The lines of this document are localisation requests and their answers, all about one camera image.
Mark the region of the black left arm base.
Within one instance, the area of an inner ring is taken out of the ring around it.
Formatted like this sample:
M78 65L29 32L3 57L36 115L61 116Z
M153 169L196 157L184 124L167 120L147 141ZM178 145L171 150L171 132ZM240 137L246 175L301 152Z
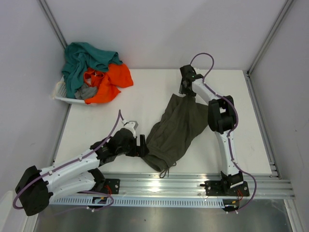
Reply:
M119 194L120 189L120 179L105 179L104 183L96 184L92 189L91 192L99 192L105 193L109 195Z

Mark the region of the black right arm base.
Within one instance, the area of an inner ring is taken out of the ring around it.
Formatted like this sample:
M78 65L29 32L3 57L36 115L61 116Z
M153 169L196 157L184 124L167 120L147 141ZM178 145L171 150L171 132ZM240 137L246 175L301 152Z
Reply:
M244 196L249 197L248 183L244 181L242 184L235 187L228 187L223 181L208 180L199 185L205 189L207 196L227 196L237 197Z

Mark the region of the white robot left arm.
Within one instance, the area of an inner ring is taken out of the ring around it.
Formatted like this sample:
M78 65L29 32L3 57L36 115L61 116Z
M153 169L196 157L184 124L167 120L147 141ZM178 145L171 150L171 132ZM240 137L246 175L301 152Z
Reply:
M42 169L30 166L15 187L13 208L33 216L56 199L78 192L100 193L106 179L99 167L121 155L143 158L148 152L143 134L137 137L122 128L67 162Z

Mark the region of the olive green shorts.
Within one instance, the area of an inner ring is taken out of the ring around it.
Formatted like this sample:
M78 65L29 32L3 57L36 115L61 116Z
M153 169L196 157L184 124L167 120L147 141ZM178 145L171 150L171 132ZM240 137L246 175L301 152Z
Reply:
M146 139L149 153L142 158L159 177L169 175L192 141L208 126L208 106L197 103L195 97L172 94L159 122Z

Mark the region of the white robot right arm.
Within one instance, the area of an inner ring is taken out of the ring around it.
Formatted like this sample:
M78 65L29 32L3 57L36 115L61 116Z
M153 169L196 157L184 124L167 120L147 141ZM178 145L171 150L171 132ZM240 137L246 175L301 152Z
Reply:
M238 125L234 100L222 96L204 83L204 77L197 74L191 65L180 68L182 80L179 93L195 97L198 95L208 104L208 125L215 133L222 157L221 191L231 195L243 184L242 171L237 166L234 145L234 129Z

